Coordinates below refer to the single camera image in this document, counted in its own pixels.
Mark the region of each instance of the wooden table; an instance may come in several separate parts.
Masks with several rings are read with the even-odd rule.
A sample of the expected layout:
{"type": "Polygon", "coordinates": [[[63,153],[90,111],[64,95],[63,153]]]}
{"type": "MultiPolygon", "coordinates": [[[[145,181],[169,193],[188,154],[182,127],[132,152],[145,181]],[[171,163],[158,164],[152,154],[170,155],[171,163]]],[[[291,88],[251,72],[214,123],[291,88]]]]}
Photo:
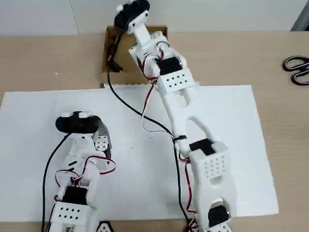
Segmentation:
{"type": "MultiPolygon", "coordinates": [[[[0,38],[0,99],[5,91],[98,88],[103,35],[0,38]]],[[[201,85],[252,85],[280,213],[235,218],[234,232],[308,230],[309,87],[290,81],[282,61],[309,56],[309,33],[216,32],[169,35],[201,85]]],[[[116,221],[116,232],[180,232],[182,220],[116,221]]],[[[1,223],[2,232],[39,223],[1,223]]]]}

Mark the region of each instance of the white wall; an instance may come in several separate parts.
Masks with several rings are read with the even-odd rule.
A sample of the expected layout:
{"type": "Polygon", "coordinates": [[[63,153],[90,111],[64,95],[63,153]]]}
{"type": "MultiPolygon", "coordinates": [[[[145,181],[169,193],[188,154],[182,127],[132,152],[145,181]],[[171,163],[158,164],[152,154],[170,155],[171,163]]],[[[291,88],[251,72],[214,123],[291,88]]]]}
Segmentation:
{"type": "MultiPolygon", "coordinates": [[[[102,33],[125,0],[0,0],[0,35],[102,33]]],[[[290,30],[307,0],[150,0],[170,31],[290,30]]]]}

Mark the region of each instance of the scissors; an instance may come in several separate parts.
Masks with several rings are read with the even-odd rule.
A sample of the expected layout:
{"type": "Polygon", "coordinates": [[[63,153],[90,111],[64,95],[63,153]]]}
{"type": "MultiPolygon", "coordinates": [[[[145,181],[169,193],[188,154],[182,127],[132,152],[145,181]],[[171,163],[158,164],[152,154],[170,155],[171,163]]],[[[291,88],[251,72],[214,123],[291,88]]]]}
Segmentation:
{"type": "Polygon", "coordinates": [[[309,81],[300,81],[298,79],[301,76],[305,76],[305,75],[309,74],[309,58],[304,57],[304,56],[292,56],[292,57],[287,58],[283,62],[282,67],[287,72],[299,71],[299,72],[295,73],[293,76],[291,76],[291,80],[295,85],[309,86],[309,81]],[[302,63],[290,67],[288,64],[292,60],[301,61],[302,63]]]}

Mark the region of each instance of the cardboard box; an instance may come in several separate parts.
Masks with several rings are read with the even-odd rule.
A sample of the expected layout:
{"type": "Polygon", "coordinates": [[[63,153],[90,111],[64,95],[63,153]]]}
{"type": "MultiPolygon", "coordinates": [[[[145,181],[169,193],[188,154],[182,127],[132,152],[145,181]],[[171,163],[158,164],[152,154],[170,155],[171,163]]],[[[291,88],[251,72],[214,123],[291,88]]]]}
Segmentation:
{"type": "MultiPolygon", "coordinates": [[[[146,26],[150,33],[161,31],[166,37],[168,37],[168,28],[166,26],[146,26]]],[[[103,52],[103,65],[102,65],[102,79],[103,83],[107,83],[107,51],[110,44],[113,42],[116,32],[113,26],[106,28],[104,52],[103,52]]],[[[111,82],[113,84],[145,84],[147,79],[139,71],[133,58],[129,53],[130,47],[136,42],[133,34],[129,35],[125,33],[119,43],[114,60],[123,68],[122,73],[111,72],[111,82]]]]}

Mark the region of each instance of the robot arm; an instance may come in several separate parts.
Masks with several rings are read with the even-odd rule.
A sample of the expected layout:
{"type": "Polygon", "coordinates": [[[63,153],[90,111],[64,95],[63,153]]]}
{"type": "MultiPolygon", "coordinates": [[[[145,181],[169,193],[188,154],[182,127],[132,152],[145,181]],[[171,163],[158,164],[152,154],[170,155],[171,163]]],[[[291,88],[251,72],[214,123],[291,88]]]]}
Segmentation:
{"type": "Polygon", "coordinates": [[[59,190],[48,231],[96,232],[97,184],[101,174],[115,169],[108,130],[99,117],[88,112],[65,113],[56,120],[56,127],[60,132],[72,132],[72,146],[55,175],[59,190]]]}
{"type": "Polygon", "coordinates": [[[162,32],[149,34],[145,26],[149,9],[147,0],[118,6],[114,25],[122,33],[135,35],[137,43],[129,53],[144,76],[157,81],[177,146],[181,154],[190,159],[198,230],[228,232],[227,222],[236,214],[237,201],[228,148],[208,127],[207,112],[202,107],[198,85],[186,59],[170,47],[162,32]],[[186,106],[180,105],[178,98],[184,98],[186,106]],[[194,121],[204,131],[204,139],[189,143],[187,120],[194,121]]]}

